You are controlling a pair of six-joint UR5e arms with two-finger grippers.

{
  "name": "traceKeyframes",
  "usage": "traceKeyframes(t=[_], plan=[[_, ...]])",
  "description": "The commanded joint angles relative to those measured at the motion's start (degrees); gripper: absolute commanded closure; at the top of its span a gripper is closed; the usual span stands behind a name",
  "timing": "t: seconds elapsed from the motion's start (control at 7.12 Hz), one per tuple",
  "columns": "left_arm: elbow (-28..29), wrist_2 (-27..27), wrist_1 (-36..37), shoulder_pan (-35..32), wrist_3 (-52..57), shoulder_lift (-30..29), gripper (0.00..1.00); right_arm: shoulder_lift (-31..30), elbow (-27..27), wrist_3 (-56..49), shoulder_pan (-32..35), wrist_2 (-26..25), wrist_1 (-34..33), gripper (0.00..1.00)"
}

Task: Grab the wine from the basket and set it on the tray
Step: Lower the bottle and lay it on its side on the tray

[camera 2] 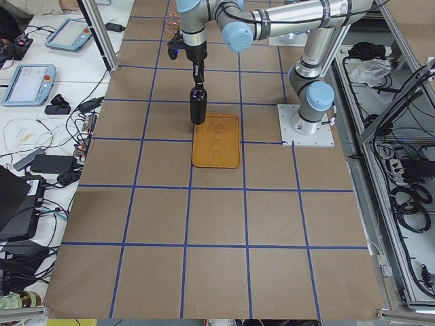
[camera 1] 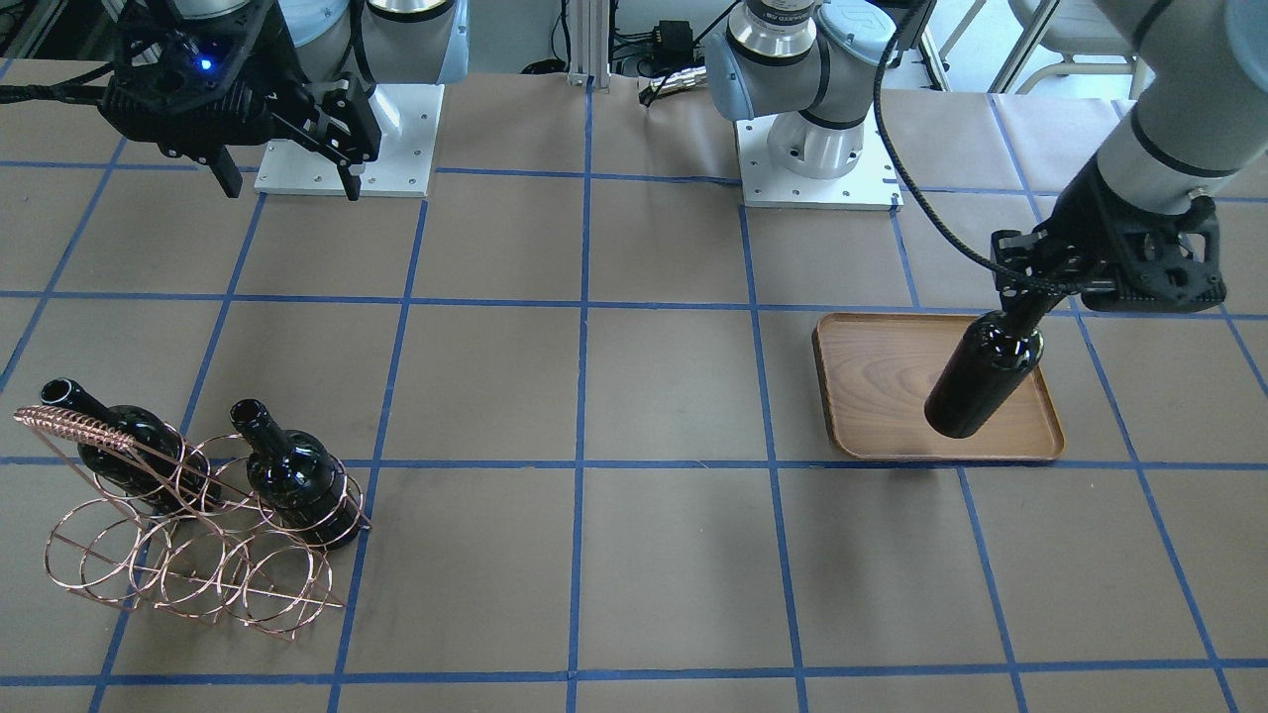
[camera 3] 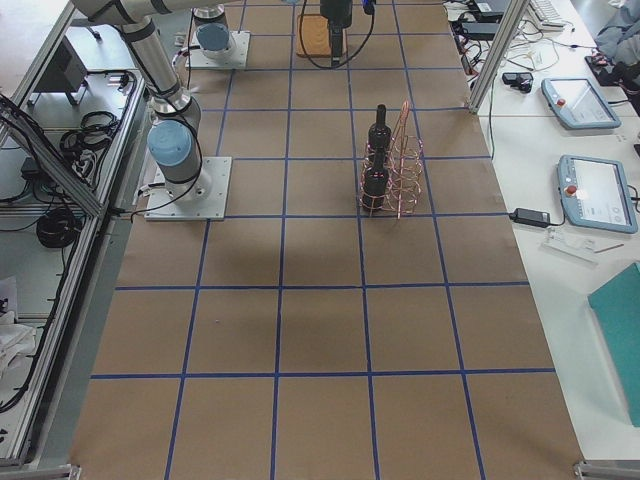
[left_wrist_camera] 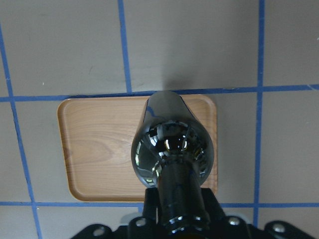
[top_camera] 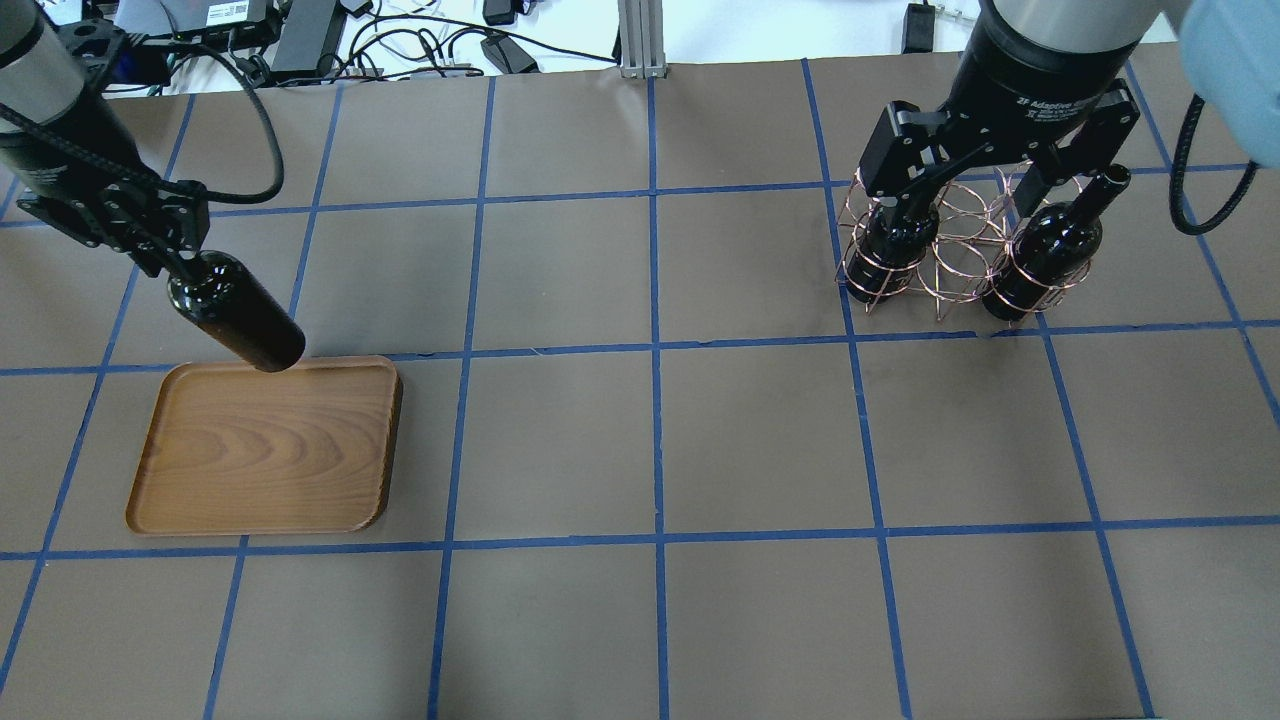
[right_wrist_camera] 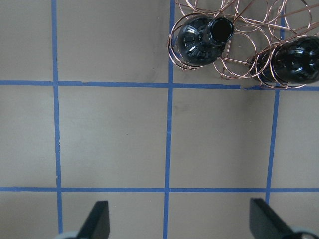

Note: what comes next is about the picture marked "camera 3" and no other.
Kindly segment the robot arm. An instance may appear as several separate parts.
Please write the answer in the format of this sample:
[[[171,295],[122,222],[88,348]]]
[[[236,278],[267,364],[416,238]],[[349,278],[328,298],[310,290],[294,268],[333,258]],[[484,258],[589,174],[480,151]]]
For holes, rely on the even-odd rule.
[[[220,1],[75,1],[74,7],[92,23],[116,29],[151,94],[157,121],[147,148],[160,168],[173,204],[191,205],[207,193],[211,181],[203,172],[198,142],[201,109],[166,54],[152,16],[203,8],[224,12]]]
[[[331,59],[330,66],[321,66],[313,61],[313,55],[305,45],[304,29],[311,27],[311,15],[301,13],[298,23],[298,40],[303,55],[320,69],[337,69],[344,64],[344,30],[352,24],[352,2],[347,0],[321,0],[320,15],[325,19],[327,33],[324,35],[329,48],[326,56]],[[230,47],[231,33],[220,23],[203,24],[196,30],[196,38],[205,54],[221,53]]]

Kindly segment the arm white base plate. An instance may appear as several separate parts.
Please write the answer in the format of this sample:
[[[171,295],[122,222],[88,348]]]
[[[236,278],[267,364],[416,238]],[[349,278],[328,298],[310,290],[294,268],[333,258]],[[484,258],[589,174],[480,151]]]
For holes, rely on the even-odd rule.
[[[167,183],[157,167],[154,181],[161,186],[151,190],[144,217],[150,221],[223,220],[231,171],[231,157],[205,157],[200,176],[191,187],[190,183]]]
[[[249,31],[230,31],[225,48],[202,49],[198,35],[194,33],[189,44],[191,50],[186,66],[195,70],[244,70],[250,38]]]

